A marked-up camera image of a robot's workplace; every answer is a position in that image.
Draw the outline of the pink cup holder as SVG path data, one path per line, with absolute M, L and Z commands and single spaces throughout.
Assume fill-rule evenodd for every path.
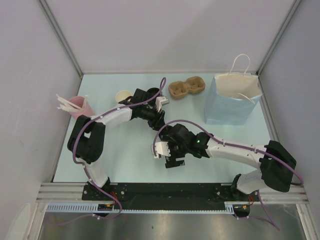
M 92 117 L 95 115 L 91 106 L 88 103 L 87 96 L 74 96 L 68 100 L 71 106 L 75 109 L 70 111 L 70 115 L 76 120 L 78 117 L 84 115 L 86 117 Z

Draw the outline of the light blue paper bag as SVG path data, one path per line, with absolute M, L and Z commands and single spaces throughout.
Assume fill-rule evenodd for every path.
M 216 74 L 204 104 L 204 121 L 208 125 L 243 125 L 256 107 L 263 93 L 259 77 L 231 69 Z

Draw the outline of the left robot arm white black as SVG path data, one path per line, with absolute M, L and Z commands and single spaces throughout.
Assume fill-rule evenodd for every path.
M 158 131 L 165 124 L 162 106 L 168 103 L 169 99 L 158 88 L 147 91 L 138 88 L 133 95 L 121 96 L 117 106 L 104 116 L 81 115 L 77 118 L 67 148 L 71 152 L 75 150 L 72 156 L 79 160 L 74 162 L 83 166 L 89 182 L 95 185 L 93 194 L 98 199 L 105 200 L 111 193 L 110 178 L 99 163 L 106 130 L 140 118 L 146 120 L 151 129 Z

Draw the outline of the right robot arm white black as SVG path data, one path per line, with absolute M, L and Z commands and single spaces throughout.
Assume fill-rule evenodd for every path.
M 253 167 L 247 174 L 238 174 L 230 188 L 231 196 L 242 201 L 252 192 L 270 188 L 287 193 L 293 180 L 297 161 L 277 141 L 266 145 L 245 145 L 227 142 L 202 129 L 194 134 L 182 124 L 166 125 L 159 129 L 152 144 L 155 158 L 165 157 L 166 168 L 184 164 L 183 157 L 218 158 Z

